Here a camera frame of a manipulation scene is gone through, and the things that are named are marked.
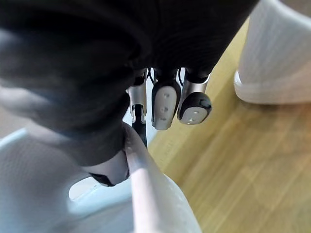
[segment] wooden floor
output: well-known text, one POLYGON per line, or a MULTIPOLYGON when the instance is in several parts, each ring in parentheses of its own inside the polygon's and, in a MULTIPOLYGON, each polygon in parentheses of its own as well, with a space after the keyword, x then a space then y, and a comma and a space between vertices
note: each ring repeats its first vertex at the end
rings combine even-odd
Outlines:
POLYGON ((209 119, 198 126, 176 120, 149 151, 205 233, 311 233, 311 105, 259 106, 236 97, 246 29, 213 70, 209 119))

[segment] white container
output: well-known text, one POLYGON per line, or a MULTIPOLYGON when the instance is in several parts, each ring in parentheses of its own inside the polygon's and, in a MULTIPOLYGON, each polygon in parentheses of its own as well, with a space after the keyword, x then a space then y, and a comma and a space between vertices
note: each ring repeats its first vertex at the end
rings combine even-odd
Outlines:
POLYGON ((71 200, 69 189, 88 177, 61 151, 25 130, 0 141, 1 233, 200 233, 179 187, 163 175, 136 132, 125 125, 131 173, 71 200))
POLYGON ((234 80, 251 103, 311 101, 311 0, 261 0, 234 80))

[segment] black cable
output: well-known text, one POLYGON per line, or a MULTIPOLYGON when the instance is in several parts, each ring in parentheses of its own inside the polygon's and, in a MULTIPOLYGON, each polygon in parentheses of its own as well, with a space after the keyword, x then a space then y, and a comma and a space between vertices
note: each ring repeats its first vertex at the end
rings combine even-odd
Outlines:
POLYGON ((183 86, 184 83, 183 83, 183 81, 181 80, 181 77, 180 77, 180 70, 181 70, 181 68, 178 69, 178 78, 179 78, 179 82, 180 82, 181 86, 183 86))
POLYGON ((143 108, 140 104, 135 104, 133 108, 136 120, 134 123, 132 123, 132 127, 138 133, 143 143, 147 147, 146 123, 141 121, 141 118, 143 117, 144 114, 143 108))
POLYGON ((154 79, 151 76, 151 68, 148 68, 148 74, 147 74, 147 79, 150 78, 152 84, 154 84, 154 79))

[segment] black fabric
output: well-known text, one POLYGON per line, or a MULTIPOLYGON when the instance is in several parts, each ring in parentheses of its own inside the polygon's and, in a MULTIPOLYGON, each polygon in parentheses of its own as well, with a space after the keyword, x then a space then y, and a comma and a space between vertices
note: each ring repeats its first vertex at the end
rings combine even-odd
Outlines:
POLYGON ((103 162, 122 147, 133 70, 209 73, 256 2, 0 1, 0 100, 39 140, 103 162))

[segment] dark gray cloth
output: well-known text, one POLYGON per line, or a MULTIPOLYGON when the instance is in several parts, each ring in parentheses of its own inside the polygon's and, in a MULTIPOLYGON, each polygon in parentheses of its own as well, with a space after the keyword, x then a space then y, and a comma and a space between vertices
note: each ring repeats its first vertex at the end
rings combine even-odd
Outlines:
POLYGON ((133 70, 210 73, 257 0, 4 0, 0 100, 82 166, 123 147, 133 70))

